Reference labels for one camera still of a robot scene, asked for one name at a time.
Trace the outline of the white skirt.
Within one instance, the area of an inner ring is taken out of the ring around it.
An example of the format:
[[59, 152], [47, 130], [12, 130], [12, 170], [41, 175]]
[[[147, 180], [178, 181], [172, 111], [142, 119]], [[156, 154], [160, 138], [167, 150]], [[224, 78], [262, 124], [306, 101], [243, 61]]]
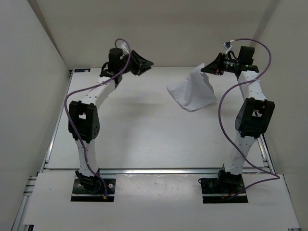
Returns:
[[167, 86], [167, 91], [172, 98], [188, 112], [194, 112], [217, 103], [209, 77], [201, 71], [204, 67], [204, 63], [198, 65], [184, 80]]

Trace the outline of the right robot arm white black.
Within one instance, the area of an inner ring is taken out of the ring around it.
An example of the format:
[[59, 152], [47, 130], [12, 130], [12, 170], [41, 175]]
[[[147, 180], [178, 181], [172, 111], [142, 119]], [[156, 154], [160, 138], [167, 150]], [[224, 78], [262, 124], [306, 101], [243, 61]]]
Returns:
[[223, 164], [217, 178], [202, 178], [204, 193], [237, 193], [242, 187], [242, 172], [248, 153], [256, 140], [263, 135], [270, 123], [275, 103], [267, 100], [257, 80], [259, 70], [253, 64], [255, 49], [242, 46], [238, 56], [230, 48], [219, 53], [217, 58], [202, 68], [203, 73], [236, 75], [243, 94], [243, 105], [235, 119], [236, 138], [229, 161]]

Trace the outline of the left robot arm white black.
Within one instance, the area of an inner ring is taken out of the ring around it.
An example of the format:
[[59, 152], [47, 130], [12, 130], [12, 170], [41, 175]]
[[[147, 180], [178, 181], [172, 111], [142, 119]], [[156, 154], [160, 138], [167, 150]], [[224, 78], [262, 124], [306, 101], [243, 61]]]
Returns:
[[96, 85], [86, 88], [87, 94], [81, 100], [71, 101], [64, 107], [69, 119], [68, 130], [78, 148], [80, 168], [76, 171], [76, 176], [89, 193], [108, 195], [106, 182], [100, 176], [96, 161], [95, 139], [100, 131], [98, 110], [109, 94], [118, 87], [123, 74], [131, 72], [140, 76], [152, 66], [153, 62], [134, 50], [124, 54], [121, 48], [112, 48]]

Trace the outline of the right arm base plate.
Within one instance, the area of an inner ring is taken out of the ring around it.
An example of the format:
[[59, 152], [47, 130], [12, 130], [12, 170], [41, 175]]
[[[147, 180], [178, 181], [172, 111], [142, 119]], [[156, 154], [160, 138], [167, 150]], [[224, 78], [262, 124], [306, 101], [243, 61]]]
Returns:
[[248, 203], [246, 192], [235, 194], [245, 188], [241, 179], [239, 184], [220, 182], [217, 178], [200, 178], [203, 204], [243, 204]]

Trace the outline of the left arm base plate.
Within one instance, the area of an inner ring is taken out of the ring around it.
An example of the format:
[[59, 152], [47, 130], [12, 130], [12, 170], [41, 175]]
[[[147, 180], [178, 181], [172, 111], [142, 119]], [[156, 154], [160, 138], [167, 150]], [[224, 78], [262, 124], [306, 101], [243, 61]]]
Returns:
[[75, 177], [71, 201], [72, 202], [113, 202], [115, 199], [116, 179], [103, 179], [107, 187], [107, 196], [104, 195], [105, 188], [101, 183], [94, 187], [88, 187], [81, 184], [80, 180]]

